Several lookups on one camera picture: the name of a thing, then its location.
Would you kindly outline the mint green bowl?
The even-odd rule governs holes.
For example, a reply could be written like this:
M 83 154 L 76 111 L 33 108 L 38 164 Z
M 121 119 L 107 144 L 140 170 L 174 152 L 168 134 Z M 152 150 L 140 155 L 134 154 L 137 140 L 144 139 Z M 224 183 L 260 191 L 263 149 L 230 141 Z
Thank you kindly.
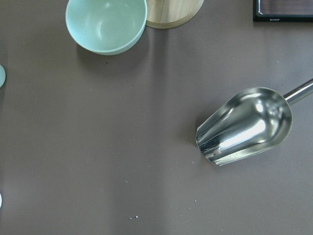
M 70 0 L 65 20 L 79 46 L 100 55 L 116 55 L 138 42 L 147 14 L 145 0 Z

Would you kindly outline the steel scoop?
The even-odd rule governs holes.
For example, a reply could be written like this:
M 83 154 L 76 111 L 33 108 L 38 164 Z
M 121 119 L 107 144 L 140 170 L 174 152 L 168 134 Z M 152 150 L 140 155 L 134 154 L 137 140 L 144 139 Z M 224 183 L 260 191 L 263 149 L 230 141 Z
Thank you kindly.
M 312 80 L 285 95 L 265 87 L 245 89 L 197 128 L 197 147 L 216 165 L 226 165 L 270 150 L 290 132 L 291 105 L 312 92 Z

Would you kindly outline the green plastic cup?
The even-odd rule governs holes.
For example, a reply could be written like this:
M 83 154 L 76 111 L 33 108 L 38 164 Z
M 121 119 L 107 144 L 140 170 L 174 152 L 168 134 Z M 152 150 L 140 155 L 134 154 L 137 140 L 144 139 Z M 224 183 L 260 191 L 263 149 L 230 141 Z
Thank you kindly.
M 2 65 L 0 65 L 0 87 L 2 87 L 6 80 L 6 72 Z

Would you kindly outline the wooden mug tree stand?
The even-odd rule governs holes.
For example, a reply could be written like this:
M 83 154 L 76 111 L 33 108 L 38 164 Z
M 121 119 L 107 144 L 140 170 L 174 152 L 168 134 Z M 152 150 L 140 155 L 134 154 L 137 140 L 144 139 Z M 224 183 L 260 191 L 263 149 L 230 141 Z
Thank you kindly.
M 191 20 L 200 10 L 204 0 L 147 0 L 148 27 L 169 29 Z

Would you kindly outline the black framed mirror tray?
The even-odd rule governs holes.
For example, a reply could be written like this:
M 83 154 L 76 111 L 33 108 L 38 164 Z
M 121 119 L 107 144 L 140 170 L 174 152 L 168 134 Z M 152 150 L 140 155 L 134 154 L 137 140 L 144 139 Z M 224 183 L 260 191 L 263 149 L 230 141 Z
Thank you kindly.
M 312 22 L 312 0 L 254 0 L 256 22 Z

